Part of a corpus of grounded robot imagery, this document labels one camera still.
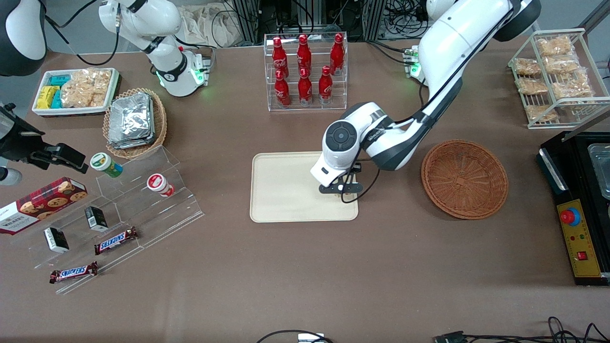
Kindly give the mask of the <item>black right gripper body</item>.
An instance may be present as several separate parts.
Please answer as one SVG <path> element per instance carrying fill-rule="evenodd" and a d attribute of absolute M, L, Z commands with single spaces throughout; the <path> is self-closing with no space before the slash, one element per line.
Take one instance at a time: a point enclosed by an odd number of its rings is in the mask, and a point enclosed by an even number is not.
<path fill-rule="evenodd" d="M 13 113 L 15 104 L 2 104 L 1 111 L 1 137 L 0 155 L 13 162 L 20 162 L 19 158 L 31 153 L 45 153 L 46 143 L 43 136 L 46 134 Z"/>

